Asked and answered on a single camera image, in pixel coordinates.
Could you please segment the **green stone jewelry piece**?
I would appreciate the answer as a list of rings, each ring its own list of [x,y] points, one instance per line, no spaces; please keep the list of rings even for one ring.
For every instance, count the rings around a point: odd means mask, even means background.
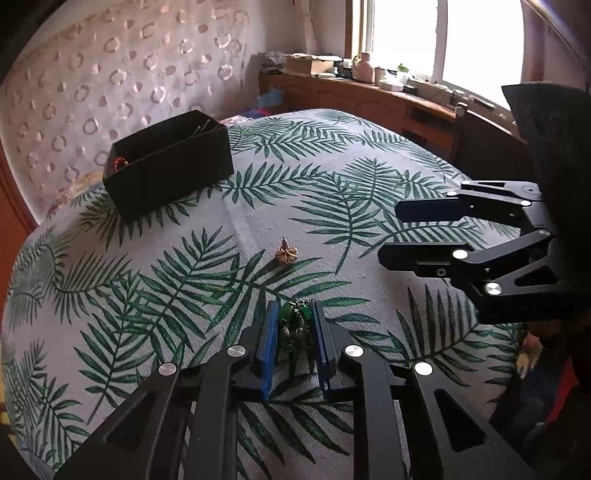
[[[307,348],[311,342],[311,300],[295,299],[280,307],[280,349],[288,352]]]

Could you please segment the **black open jewelry box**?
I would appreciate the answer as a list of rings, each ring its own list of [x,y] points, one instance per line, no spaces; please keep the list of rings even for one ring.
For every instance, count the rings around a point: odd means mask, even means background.
[[[103,185],[131,222],[233,173],[228,127],[191,110],[112,144]]]

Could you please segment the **wooden side cabinet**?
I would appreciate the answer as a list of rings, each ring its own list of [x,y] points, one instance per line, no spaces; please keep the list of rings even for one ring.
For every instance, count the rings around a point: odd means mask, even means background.
[[[433,101],[402,92],[389,92],[339,78],[260,73],[259,92],[283,92],[287,110],[335,109],[401,134],[438,156],[449,159],[460,140],[456,114]]]

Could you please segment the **window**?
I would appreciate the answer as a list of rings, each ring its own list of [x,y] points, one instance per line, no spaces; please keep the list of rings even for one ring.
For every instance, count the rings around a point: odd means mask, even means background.
[[[515,0],[366,1],[370,62],[458,88],[502,108],[505,85],[522,80],[525,27]]]

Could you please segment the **palm leaf print cloth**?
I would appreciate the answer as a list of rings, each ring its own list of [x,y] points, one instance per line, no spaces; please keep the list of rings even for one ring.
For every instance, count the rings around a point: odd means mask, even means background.
[[[50,479],[154,369],[204,363],[270,301],[318,299],[356,343],[396,365],[426,360],[490,416],[523,331],[482,326],[445,280],[384,270],[394,241],[486,248],[517,231],[488,221],[404,223],[406,199],[464,175],[412,141],[329,109],[229,128],[235,173],[132,223],[95,186],[24,243],[2,321],[16,447]],[[281,239],[297,261],[274,258]]]

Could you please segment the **pink ceramic jug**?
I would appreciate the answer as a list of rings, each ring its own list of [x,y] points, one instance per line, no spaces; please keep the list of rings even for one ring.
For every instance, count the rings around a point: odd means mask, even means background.
[[[375,68],[370,63],[370,53],[362,52],[352,60],[353,79],[358,82],[373,84],[375,82]]]

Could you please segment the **cardboard box on cabinet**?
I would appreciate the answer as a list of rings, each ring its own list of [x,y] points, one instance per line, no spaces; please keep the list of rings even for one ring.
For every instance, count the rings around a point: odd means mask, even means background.
[[[341,62],[342,57],[334,55],[294,53],[284,58],[283,72],[304,76],[332,74]]]

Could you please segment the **blue paper item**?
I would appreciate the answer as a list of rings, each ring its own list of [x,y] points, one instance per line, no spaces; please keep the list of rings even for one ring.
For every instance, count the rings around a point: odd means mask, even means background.
[[[256,108],[267,112],[276,112],[283,109],[283,91],[270,90],[256,97]]]

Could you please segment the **dark blue blanket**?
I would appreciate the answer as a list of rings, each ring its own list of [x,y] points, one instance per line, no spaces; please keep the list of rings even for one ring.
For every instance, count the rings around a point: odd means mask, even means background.
[[[249,109],[240,113],[240,116],[245,117],[246,119],[259,119],[264,117],[269,117],[273,115],[273,112],[270,112],[266,109]]]

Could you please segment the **clutter pile on cabinet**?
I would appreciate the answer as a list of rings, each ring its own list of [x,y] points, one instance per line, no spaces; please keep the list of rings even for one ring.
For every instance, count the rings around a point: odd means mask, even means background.
[[[283,73],[283,68],[287,61],[287,53],[274,50],[259,52],[257,59],[259,59],[260,73],[276,75]]]

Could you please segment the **wooden wardrobe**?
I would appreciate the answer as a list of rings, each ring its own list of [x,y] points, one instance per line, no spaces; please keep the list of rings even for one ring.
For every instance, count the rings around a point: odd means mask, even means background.
[[[0,157],[0,182],[0,281],[1,304],[4,304],[13,263],[37,223],[16,185],[4,150]]]

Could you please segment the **pink circle pattern curtain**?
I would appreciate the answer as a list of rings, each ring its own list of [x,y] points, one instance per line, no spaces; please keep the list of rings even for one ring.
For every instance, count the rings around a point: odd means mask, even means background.
[[[35,222],[114,142],[190,110],[224,118],[249,99],[249,1],[70,2],[55,21],[1,86],[1,141]]]

